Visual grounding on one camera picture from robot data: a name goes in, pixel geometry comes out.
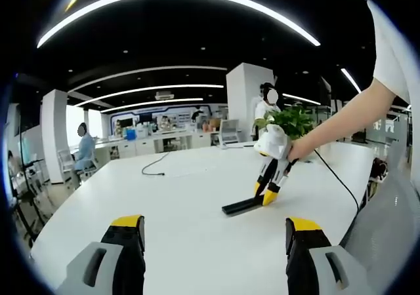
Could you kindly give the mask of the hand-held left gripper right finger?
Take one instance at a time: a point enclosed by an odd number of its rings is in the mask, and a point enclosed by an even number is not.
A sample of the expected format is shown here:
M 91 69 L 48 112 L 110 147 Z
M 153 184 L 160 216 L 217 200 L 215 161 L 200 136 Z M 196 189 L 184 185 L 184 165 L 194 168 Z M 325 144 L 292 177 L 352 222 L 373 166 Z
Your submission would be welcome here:
M 321 227 L 304 218 L 285 220 L 289 294 L 369 294 L 366 270 Z

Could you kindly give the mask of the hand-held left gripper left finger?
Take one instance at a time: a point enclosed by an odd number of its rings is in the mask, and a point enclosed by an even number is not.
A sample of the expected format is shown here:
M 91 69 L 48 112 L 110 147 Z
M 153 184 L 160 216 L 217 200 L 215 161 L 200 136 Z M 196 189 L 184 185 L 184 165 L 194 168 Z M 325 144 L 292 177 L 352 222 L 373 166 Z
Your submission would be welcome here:
M 56 294 L 142 294 L 144 216 L 114 220 L 101 241 L 91 242 L 66 267 Z

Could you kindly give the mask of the person's right hand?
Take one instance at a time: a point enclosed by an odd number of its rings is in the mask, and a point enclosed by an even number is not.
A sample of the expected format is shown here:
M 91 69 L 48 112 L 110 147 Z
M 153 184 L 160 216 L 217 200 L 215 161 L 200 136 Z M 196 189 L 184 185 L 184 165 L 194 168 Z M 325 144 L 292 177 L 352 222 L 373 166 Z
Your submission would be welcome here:
M 316 146 L 311 139 L 302 137 L 292 142 L 291 149 L 288 154 L 289 162 L 302 159 L 310 154 Z

